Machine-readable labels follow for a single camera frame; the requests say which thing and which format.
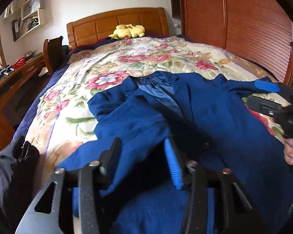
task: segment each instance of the headboard panel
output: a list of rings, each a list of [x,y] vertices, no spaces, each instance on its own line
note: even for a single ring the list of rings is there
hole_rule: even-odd
[[[143,25],[146,34],[168,35],[168,24],[163,8],[129,8],[107,11],[67,24],[71,48],[94,44],[112,34],[117,25]]]
[[[181,0],[182,33],[293,80],[293,23],[275,0]]]

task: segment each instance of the desk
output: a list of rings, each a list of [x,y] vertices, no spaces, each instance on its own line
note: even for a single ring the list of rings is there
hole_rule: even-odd
[[[40,53],[33,59],[27,61],[24,66],[3,78],[0,83],[0,151],[4,149],[13,138],[14,128],[9,124],[2,113],[2,109],[8,101],[17,93],[32,76],[36,75],[44,67],[43,54]]]

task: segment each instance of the yellow toy on shelf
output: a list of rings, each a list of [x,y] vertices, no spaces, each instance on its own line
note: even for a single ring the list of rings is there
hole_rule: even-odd
[[[112,39],[130,39],[143,37],[145,29],[141,25],[118,25],[113,34],[109,35]]]

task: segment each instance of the floral blanket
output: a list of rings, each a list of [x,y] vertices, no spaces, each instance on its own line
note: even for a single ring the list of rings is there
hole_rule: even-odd
[[[80,145],[98,139],[93,132],[97,120],[88,109],[88,100],[97,92],[122,83],[129,75],[146,76],[160,70],[196,72],[206,79],[223,74],[227,79],[240,81],[266,75],[259,67],[225,50],[175,36],[120,40],[75,53],[68,63],[69,68],[59,81],[40,98],[36,117],[26,136],[26,140],[46,156],[43,183],[54,167]],[[278,94],[257,96],[284,106],[289,104]],[[283,140],[280,126],[271,118],[250,112],[272,135]]]

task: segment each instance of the red basket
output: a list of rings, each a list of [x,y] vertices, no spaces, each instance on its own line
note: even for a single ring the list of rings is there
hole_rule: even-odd
[[[25,65],[25,57],[20,58],[13,66],[14,69],[19,69],[21,66]]]

